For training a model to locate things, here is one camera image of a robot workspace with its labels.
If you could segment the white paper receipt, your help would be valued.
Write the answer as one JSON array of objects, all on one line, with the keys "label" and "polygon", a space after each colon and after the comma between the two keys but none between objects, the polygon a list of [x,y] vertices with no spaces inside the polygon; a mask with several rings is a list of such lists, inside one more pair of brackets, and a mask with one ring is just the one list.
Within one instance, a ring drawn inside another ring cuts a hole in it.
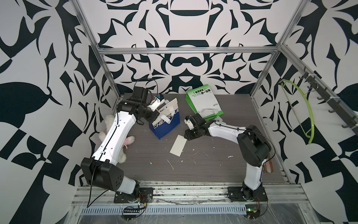
[{"label": "white paper receipt", "polygon": [[170,150],[170,153],[175,156],[180,157],[183,152],[183,149],[186,145],[186,142],[187,142],[187,139],[184,138],[184,136],[178,135],[171,150]]}]

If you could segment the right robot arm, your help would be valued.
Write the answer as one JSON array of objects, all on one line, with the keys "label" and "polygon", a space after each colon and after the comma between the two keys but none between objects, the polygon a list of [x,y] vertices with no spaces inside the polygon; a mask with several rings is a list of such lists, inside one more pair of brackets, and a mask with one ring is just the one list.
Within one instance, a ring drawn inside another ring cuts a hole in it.
[{"label": "right robot arm", "polygon": [[189,141],[209,136],[238,144],[247,164],[242,190],[247,194],[253,194],[262,187],[263,168],[270,160],[272,146],[257,126],[231,126],[216,119],[205,120],[200,114],[186,116],[184,122],[188,126],[184,138]]}]

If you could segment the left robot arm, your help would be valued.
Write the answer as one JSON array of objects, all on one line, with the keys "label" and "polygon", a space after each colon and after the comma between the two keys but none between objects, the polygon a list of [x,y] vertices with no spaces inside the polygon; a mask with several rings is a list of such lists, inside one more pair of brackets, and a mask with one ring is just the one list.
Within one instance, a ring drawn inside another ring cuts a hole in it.
[{"label": "left robot arm", "polygon": [[81,162],[81,169],[89,185],[125,194],[133,194],[135,191],[136,181],[126,177],[117,164],[131,128],[141,118],[152,123],[160,115],[158,107],[164,103],[164,96],[152,96],[148,102],[148,93],[148,89],[135,87],[132,96],[117,105],[117,113],[104,141],[91,158],[84,158]]}]

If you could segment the green white tea bag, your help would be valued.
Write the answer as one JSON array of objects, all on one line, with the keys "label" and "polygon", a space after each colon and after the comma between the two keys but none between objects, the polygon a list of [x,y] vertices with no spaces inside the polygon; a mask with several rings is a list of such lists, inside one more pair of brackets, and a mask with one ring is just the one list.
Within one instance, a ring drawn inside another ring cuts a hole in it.
[{"label": "green white tea bag", "polygon": [[186,102],[190,108],[206,121],[223,115],[223,111],[209,85],[186,92]]}]

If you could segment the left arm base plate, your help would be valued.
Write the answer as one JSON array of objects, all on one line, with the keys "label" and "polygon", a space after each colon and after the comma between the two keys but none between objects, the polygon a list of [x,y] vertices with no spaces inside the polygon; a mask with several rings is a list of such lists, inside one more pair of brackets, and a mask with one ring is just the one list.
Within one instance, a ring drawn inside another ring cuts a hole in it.
[{"label": "left arm base plate", "polygon": [[154,188],[136,187],[134,192],[126,194],[117,192],[114,197],[114,203],[147,203],[153,199]]}]

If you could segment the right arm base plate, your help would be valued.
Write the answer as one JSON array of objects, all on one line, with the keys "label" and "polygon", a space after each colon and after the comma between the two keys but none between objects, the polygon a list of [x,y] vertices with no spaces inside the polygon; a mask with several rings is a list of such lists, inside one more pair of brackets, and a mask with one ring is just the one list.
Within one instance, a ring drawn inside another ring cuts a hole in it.
[{"label": "right arm base plate", "polygon": [[267,202],[268,197],[263,185],[256,190],[250,189],[245,184],[242,187],[227,187],[227,197],[231,201],[240,202]]}]

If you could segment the blue paper bag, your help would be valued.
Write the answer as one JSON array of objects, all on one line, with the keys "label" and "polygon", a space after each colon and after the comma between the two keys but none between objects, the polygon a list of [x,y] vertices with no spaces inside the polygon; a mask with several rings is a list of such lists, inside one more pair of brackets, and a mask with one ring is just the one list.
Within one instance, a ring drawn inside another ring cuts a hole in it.
[{"label": "blue paper bag", "polygon": [[149,124],[149,129],[160,140],[180,123],[180,110],[177,98],[171,101],[165,100],[163,107],[159,109],[157,119]]}]

